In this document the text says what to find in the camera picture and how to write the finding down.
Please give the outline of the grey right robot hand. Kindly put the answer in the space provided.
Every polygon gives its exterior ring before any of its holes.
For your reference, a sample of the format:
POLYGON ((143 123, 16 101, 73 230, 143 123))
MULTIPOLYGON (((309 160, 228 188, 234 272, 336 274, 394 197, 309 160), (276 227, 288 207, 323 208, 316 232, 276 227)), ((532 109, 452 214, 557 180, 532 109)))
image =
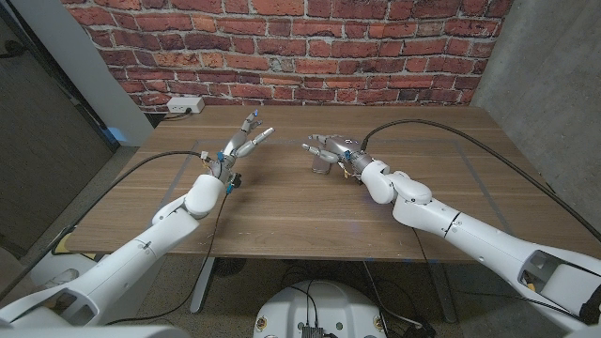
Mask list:
POLYGON ((318 174, 328 174, 331 166, 341 164, 351 175, 360 175, 373 158, 361 149, 361 144, 341 135, 313 134, 311 140, 319 146, 302 144, 301 147, 314 155, 312 170, 318 174))

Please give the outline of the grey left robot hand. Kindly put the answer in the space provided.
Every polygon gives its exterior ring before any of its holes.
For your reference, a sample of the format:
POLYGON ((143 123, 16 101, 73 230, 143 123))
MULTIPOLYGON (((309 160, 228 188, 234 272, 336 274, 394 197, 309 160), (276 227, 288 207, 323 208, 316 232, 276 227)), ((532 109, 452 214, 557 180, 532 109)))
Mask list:
POLYGON ((268 128, 256 135, 254 139, 248 140, 247 137, 251 131, 262 124, 261 120, 255 119, 257 115, 257 111, 249 114, 240 130, 232 136, 224 149, 217 153, 217 159, 209 163, 212 175, 222 183, 233 176, 231 169, 235 165, 236 159, 250 155, 259 143, 265 141, 274 132, 274 128, 268 128))

